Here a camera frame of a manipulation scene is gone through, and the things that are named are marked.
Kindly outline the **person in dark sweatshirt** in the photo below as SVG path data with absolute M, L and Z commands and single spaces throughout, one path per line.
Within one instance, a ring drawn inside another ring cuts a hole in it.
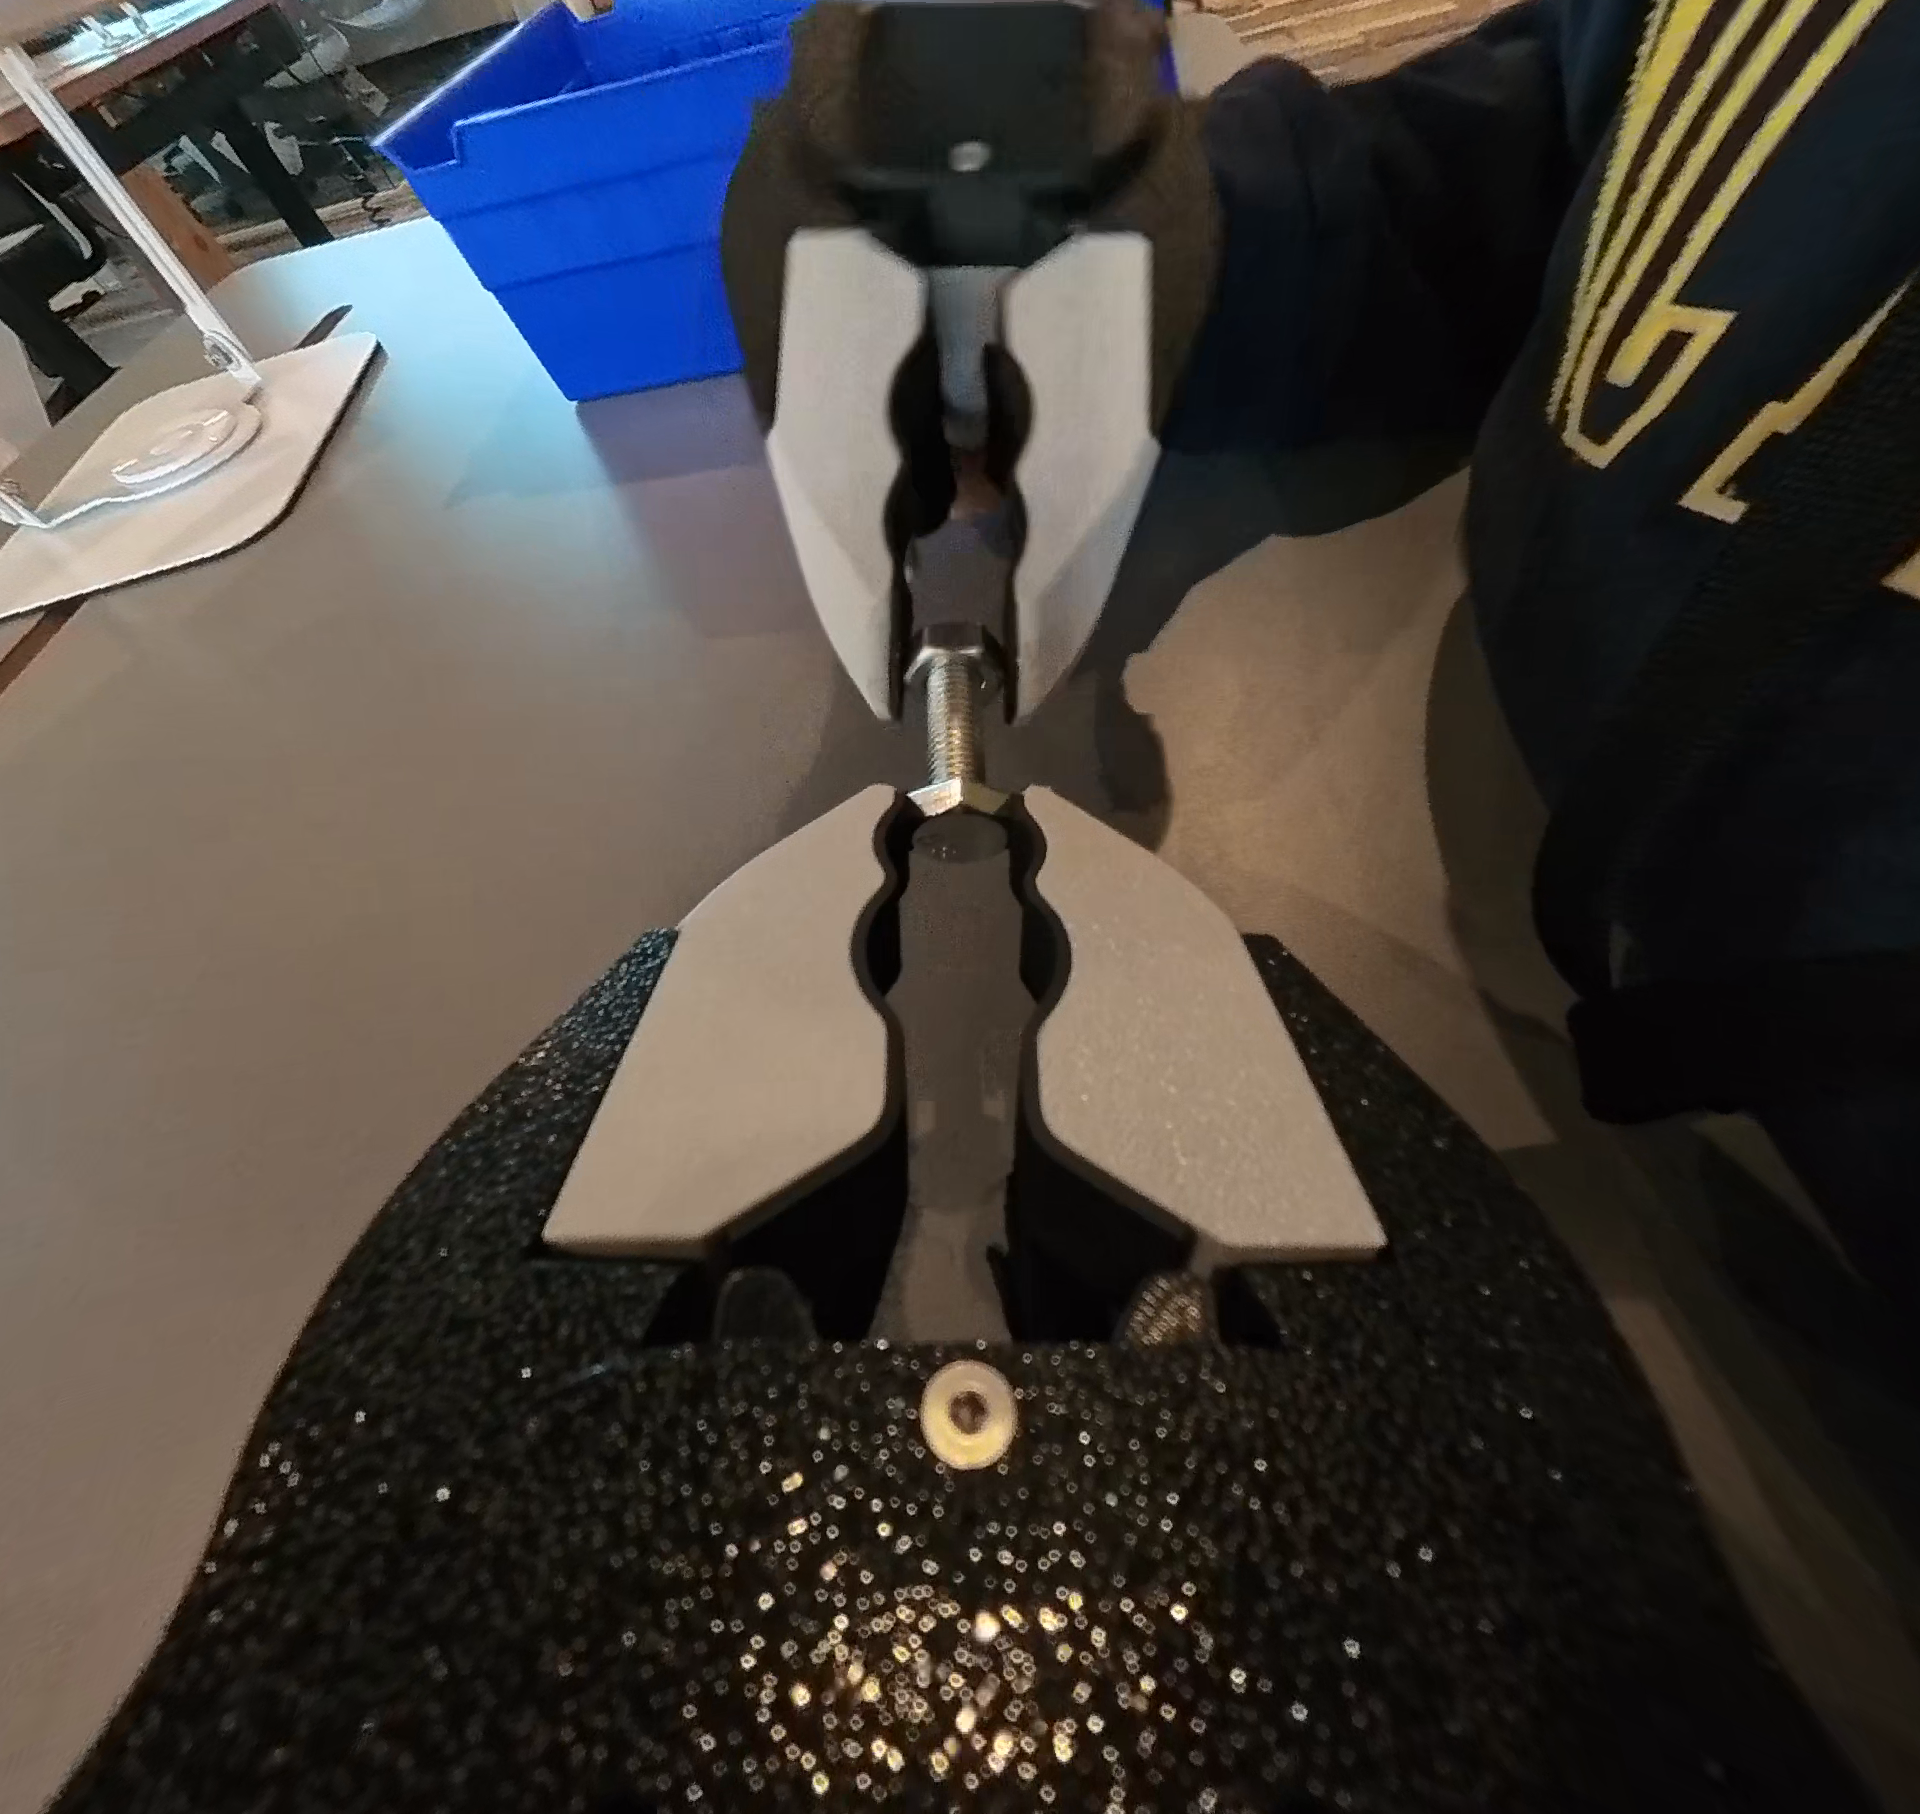
M 1530 0 L 1450 189 L 1469 591 L 1620 1119 L 1918 1171 L 1918 0 Z

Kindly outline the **blue plastic bin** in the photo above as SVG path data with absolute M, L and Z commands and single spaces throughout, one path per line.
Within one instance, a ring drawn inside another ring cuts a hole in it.
M 588 18 L 549 2 L 375 141 L 569 399 L 740 373 L 721 210 L 814 2 L 1093 0 L 610 0 Z M 954 397 L 944 363 L 979 374 L 1023 267 L 917 271 L 928 316 L 892 426 L 940 437 L 988 409 Z

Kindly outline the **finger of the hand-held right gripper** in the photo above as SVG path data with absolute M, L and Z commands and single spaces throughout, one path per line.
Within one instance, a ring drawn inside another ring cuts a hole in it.
M 790 238 L 765 455 L 814 619 L 878 720 L 901 707 L 892 391 L 926 316 L 922 272 L 864 229 Z
M 1011 570 L 1016 724 L 1087 652 L 1161 460 L 1153 271 L 1145 235 L 1078 235 L 1001 297 L 1001 341 L 1029 399 L 1011 466 L 1023 518 Z

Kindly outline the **silver hex bolt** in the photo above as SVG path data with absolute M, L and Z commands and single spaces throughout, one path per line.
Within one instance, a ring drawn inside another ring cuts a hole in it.
M 986 782 L 982 707 L 986 680 L 959 655 L 940 655 L 926 677 L 928 776 L 910 791 L 922 819 L 1001 818 L 1011 796 Z

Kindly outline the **instruction board on acrylic stand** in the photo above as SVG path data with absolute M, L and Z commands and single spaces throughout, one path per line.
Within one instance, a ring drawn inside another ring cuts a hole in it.
M 212 564 L 273 530 L 381 356 L 372 333 L 345 328 L 348 310 L 255 356 L 212 305 L 28 51 L 28 38 L 109 2 L 121 0 L 2 0 L 2 80 L 178 296 L 208 368 L 109 416 L 40 506 L 2 477 L 2 620 Z

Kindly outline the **person's right hand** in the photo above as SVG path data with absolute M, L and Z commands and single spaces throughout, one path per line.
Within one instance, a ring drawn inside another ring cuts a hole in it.
M 1019 496 L 986 449 L 948 443 L 954 496 L 943 530 L 972 530 L 975 537 L 1011 550 L 1019 533 Z

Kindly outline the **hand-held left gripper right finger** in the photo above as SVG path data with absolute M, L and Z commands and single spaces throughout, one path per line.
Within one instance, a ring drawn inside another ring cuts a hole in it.
M 1045 1141 L 1203 1266 L 1378 1257 L 1388 1230 L 1230 913 L 1062 791 L 1023 800 L 1067 938 L 1035 1030 Z

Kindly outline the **brown wooden desk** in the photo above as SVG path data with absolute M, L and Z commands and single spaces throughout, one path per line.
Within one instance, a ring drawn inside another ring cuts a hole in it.
M 133 43 L 62 50 L 40 73 L 124 185 L 178 141 L 220 134 L 292 239 L 324 245 L 331 232 L 317 203 L 278 159 L 252 107 L 306 51 L 287 14 L 292 2 L 162 2 Z M 2 102 L 2 326 L 33 373 L 75 405 L 113 369 L 52 300 L 104 265 L 104 229 L 75 203 L 77 174 L 55 159 L 52 141 L 31 122 L 22 102 Z

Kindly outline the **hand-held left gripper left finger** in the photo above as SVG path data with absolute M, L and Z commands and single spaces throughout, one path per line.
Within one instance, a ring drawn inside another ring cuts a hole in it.
M 569 1257 L 890 1261 L 906 1207 L 901 848 L 874 784 L 685 916 L 544 1219 Z

